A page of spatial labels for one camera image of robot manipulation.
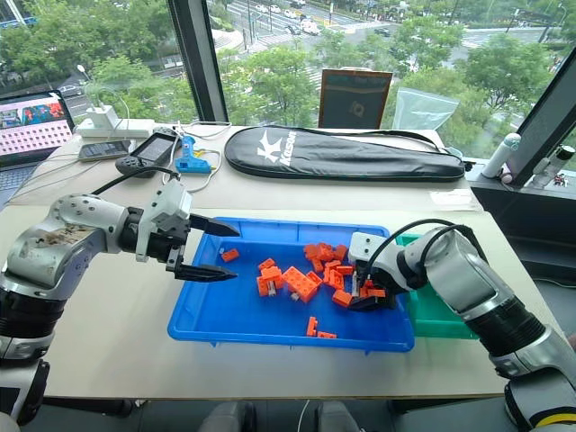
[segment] green foliage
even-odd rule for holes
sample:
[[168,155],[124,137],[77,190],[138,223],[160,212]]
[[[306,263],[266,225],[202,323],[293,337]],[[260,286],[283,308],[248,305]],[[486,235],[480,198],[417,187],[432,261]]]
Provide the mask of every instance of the green foliage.
[[358,44],[358,50],[364,56],[364,64],[372,70],[392,72],[398,62],[390,55],[391,44],[381,35],[369,33]]
[[130,109],[131,118],[151,118],[157,122],[190,122],[197,117],[187,82],[180,78],[159,78],[139,60],[125,56],[98,60],[92,70],[94,82],[86,89],[93,103],[100,99],[126,116],[119,95]]
[[489,90],[487,104],[493,111],[527,111],[550,81],[549,63],[542,45],[499,34],[470,51],[459,68],[469,84]]
[[264,118],[287,126],[312,126],[318,95],[306,70],[306,51],[276,47],[248,59],[253,92],[265,102]]
[[482,139],[484,124],[490,118],[490,112],[483,103],[486,94],[467,85],[461,72],[444,67],[424,68],[407,75],[401,83],[393,85],[382,120],[384,128],[392,127],[399,87],[414,88],[459,100],[460,104],[452,117],[438,129],[442,141],[447,147],[456,147],[464,154],[478,158],[488,157],[493,151],[490,137],[488,142],[482,144],[478,142]]
[[392,55],[399,62],[400,74],[413,68],[439,68],[450,58],[452,48],[460,45],[461,25],[442,24],[435,16],[411,18],[394,33]]
[[312,62],[323,68],[362,66],[362,54],[344,36],[342,31],[323,30],[320,41],[314,45]]

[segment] laptop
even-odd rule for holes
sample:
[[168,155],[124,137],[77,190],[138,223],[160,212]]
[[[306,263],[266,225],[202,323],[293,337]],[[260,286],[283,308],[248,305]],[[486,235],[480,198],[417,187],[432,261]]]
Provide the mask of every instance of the laptop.
[[0,209],[34,168],[72,137],[73,129],[57,90],[0,99]]

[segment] orange building block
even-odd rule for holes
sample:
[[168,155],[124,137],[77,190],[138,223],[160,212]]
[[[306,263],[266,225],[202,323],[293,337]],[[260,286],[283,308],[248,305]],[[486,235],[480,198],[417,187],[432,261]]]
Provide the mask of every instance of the orange building block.
[[348,248],[344,245],[336,246],[336,250],[334,251],[334,258],[339,260],[339,261],[344,261],[344,258],[346,258],[346,252],[347,251],[348,251]]
[[337,265],[335,270],[343,276],[351,275],[354,272],[351,265]]
[[368,297],[386,297],[385,290],[368,290]]
[[326,263],[326,265],[324,265],[324,282],[328,283],[328,278],[330,275],[330,271],[333,270],[334,268],[336,268],[337,266],[340,266],[340,261],[330,261],[329,263]]
[[352,301],[352,295],[343,290],[335,290],[334,295],[332,296],[332,301],[335,304],[347,308],[350,306],[350,302]]
[[262,280],[262,276],[256,278],[256,285],[258,287],[258,294],[260,297],[267,297],[268,296],[268,284],[266,281]]
[[264,268],[262,270],[262,280],[265,282],[274,282],[276,290],[282,288],[284,284],[282,271],[276,266]]
[[236,249],[231,249],[227,252],[222,253],[222,259],[225,263],[232,261],[240,256],[240,253]]
[[275,265],[276,265],[275,261],[272,258],[268,258],[266,261],[258,265],[258,270],[262,271],[265,268],[272,267]]
[[306,274],[306,277],[308,277],[311,281],[313,281],[317,287],[320,286],[320,284],[322,283],[322,279],[320,279],[320,276],[318,276],[314,272],[308,272]]
[[316,336],[316,326],[318,326],[318,320],[316,317],[310,317],[308,319],[308,328],[306,328],[306,336]]
[[318,244],[318,258],[320,261],[330,261],[334,258],[334,252],[332,252],[332,246],[326,243]]
[[306,245],[304,247],[304,255],[306,256],[306,259],[314,259],[318,257],[319,254],[319,249],[318,246],[316,245]]
[[286,270],[282,279],[288,284],[288,289],[298,294],[298,297],[305,303],[309,302],[318,291],[316,283],[295,267]]
[[319,331],[318,332],[318,337],[319,338],[325,338],[325,339],[336,339],[336,333],[327,333],[326,331]]
[[328,284],[337,291],[338,290],[344,291],[344,276],[339,272],[337,272],[336,270],[330,270],[326,284]]
[[312,266],[314,267],[314,271],[316,273],[321,273],[324,271],[324,265],[322,265],[322,262],[319,259],[312,259]]

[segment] phone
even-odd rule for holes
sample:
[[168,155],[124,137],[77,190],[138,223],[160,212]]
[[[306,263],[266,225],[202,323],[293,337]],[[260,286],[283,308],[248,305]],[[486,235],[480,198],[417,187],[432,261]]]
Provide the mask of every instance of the phone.
[[78,160],[91,162],[93,160],[116,159],[130,154],[131,142],[124,141],[97,142],[85,144],[78,153]]

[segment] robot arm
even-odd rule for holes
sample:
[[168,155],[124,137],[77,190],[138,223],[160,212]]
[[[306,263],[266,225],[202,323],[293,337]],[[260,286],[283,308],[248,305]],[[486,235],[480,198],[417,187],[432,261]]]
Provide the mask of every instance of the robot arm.
[[[559,421],[576,423],[572,348],[525,309],[467,237],[456,229],[444,234],[441,230],[446,231],[432,229],[406,247],[389,244],[372,268],[366,268],[367,263],[384,238],[355,233],[348,257],[356,264],[358,282],[362,283],[361,275],[369,275],[392,298],[430,282],[479,336],[496,373],[509,379],[507,410],[521,430]],[[366,306],[366,301],[357,302]]]
[[175,179],[145,208],[125,208],[91,194],[54,202],[41,223],[13,244],[0,274],[0,412],[20,424],[40,406],[54,327],[92,258],[101,252],[135,253],[166,263],[176,279],[216,282],[236,275],[225,268],[185,265],[191,229],[237,236],[232,227],[190,214],[192,198]]

